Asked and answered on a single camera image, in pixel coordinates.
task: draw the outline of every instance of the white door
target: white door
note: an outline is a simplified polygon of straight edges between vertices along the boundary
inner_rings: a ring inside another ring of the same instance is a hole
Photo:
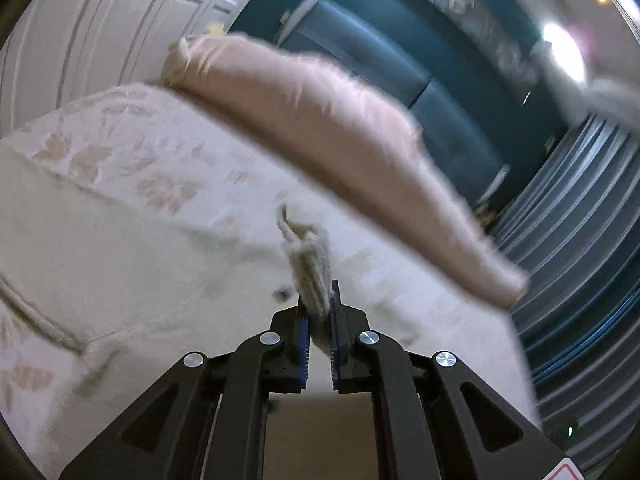
[[[248,0],[33,0],[0,51],[0,136],[73,99],[157,80],[168,46]]]

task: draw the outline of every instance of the warning label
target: warning label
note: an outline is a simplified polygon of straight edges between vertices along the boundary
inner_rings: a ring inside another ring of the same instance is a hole
[[[565,458],[543,480],[584,480],[584,476],[570,458]]]

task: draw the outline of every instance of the dark blue headboard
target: dark blue headboard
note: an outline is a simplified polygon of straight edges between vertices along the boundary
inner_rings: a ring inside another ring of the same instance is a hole
[[[409,108],[434,162],[472,206],[488,200],[507,175],[497,150],[444,86],[402,47],[336,3],[303,0],[274,43],[332,57]]]

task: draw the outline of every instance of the pink pillow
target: pink pillow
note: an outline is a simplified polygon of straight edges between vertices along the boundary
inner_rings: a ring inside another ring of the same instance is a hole
[[[422,152],[409,111],[335,63],[244,35],[203,36],[178,44],[163,78],[251,126],[469,293],[502,308],[525,293],[526,273],[495,251]]]

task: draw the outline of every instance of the door panel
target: door panel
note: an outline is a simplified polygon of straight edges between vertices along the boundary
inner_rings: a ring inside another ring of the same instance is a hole
[[[14,99],[14,123],[22,124],[58,106],[69,49],[88,3],[89,0],[37,1],[22,35],[14,67],[14,92],[29,97]]]
[[[190,34],[199,35],[206,32],[207,25],[217,24],[224,27],[225,20],[228,20],[231,12],[226,8],[223,0],[208,0],[203,6],[191,25]]]
[[[116,86],[122,81],[131,51],[145,18],[156,0],[115,0],[96,30],[93,51],[84,59],[87,65],[82,95]]]
[[[140,50],[129,63],[123,82],[159,78],[169,46],[188,35],[211,0],[164,0],[156,12]]]

